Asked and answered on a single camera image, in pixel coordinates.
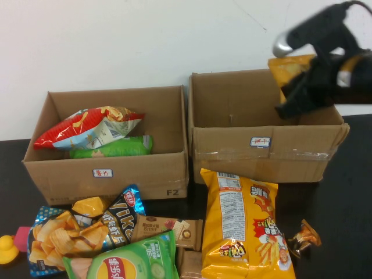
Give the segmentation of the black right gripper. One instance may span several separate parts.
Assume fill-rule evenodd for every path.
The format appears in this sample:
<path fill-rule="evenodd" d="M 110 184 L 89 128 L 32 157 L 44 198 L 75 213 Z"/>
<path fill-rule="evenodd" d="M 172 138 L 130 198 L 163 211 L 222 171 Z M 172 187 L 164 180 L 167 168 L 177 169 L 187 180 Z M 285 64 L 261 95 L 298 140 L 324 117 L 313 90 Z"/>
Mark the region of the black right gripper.
<path fill-rule="evenodd" d="M 280 90 L 284 103 L 275 106 L 290 119 L 334 104 L 371 104 L 371 50 L 332 54 L 328 62 L 282 59 Z"/>

